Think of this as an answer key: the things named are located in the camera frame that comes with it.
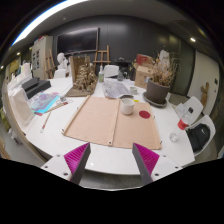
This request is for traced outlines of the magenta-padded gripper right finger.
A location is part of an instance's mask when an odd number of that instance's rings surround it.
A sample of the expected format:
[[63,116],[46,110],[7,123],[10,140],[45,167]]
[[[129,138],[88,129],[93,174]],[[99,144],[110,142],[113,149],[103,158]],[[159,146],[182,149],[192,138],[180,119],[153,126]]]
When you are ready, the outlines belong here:
[[174,162],[168,155],[159,155],[137,143],[133,144],[132,153],[144,185],[182,169],[182,167]]

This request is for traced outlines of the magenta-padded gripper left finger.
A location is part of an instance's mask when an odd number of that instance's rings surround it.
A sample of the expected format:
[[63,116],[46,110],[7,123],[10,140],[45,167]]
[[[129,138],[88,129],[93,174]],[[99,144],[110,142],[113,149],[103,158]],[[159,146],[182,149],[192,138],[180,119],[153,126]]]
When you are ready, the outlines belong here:
[[53,156],[42,166],[42,169],[78,185],[90,153],[90,144],[85,143],[65,155]]

